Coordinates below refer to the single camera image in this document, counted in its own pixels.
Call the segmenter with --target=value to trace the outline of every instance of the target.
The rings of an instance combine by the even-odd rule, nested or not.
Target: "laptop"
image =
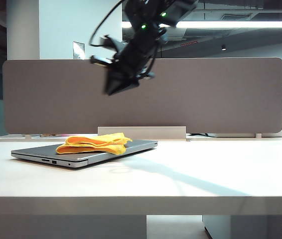
[[[109,159],[114,159],[123,155],[154,148],[157,146],[157,141],[135,139],[133,140],[133,142],[128,142],[125,144],[126,151],[120,155],[100,151],[75,154],[57,154],[56,148],[58,146],[60,146],[60,144],[13,150],[11,151],[11,155],[13,157],[25,160],[31,160],[70,168],[79,168],[90,164],[106,161]]]

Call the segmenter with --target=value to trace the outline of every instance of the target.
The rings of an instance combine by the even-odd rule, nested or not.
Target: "ceiling light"
[[[129,21],[122,22],[122,28],[130,28]],[[177,28],[233,29],[233,28],[282,28],[282,21],[180,21]]]

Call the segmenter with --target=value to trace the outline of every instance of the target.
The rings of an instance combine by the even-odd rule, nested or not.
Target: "gray partition panel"
[[[98,126],[186,126],[187,132],[282,129],[279,58],[157,59],[156,77],[103,94],[89,60],[10,60],[3,66],[9,133],[94,133]]]

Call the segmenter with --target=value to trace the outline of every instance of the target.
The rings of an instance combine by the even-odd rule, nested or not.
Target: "yellow cloth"
[[[115,155],[126,151],[126,144],[132,141],[125,137],[123,133],[113,133],[94,137],[70,136],[65,143],[56,148],[58,154],[82,153],[91,151],[104,151]]]

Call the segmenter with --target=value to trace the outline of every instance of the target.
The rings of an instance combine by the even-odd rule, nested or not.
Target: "desk surface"
[[[49,144],[0,142],[0,214],[282,214],[282,138],[160,141],[81,169],[10,155]]]

